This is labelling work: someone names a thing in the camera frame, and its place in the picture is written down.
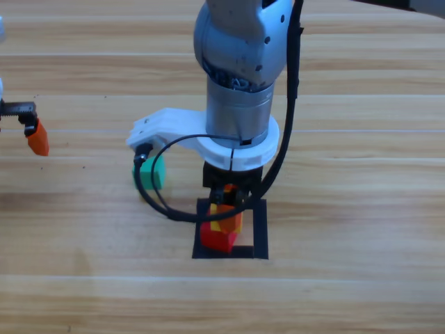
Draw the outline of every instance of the white plastic bracket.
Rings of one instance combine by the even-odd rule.
[[[151,143],[155,150],[183,136],[206,133],[206,113],[185,109],[161,109],[156,113],[140,119],[127,139],[132,149],[143,143]],[[217,144],[211,138],[199,137],[181,141],[178,145],[195,150],[216,168],[232,171],[252,170],[266,165],[277,152],[280,141],[280,128],[271,116],[268,135],[264,141],[252,148],[234,150]]]

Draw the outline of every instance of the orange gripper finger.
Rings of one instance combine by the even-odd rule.
[[[48,133],[40,120],[37,121],[36,131],[28,137],[28,146],[36,155],[49,155]]]

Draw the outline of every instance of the green cube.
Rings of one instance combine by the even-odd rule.
[[[145,190],[153,190],[152,184],[152,166],[153,166],[154,157],[148,159],[142,167],[140,167],[140,180],[142,181],[142,185]],[[165,184],[165,162],[164,158],[159,157],[156,165],[154,167],[154,183],[157,189],[162,189]]]

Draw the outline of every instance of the red block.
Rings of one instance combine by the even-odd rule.
[[[37,130],[28,137],[28,146],[36,155],[47,157],[49,155],[48,133],[40,120],[37,121]]]
[[[210,222],[201,224],[200,235],[204,247],[227,254],[231,253],[237,237],[236,233],[212,231]]]

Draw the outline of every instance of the wooden table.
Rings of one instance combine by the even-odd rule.
[[[4,97],[35,101],[51,141],[35,157],[1,121],[1,333],[445,333],[445,22],[306,2],[270,260],[220,261],[140,200],[125,145],[158,109],[204,109],[203,0],[0,0]],[[202,161],[165,158],[193,212]]]

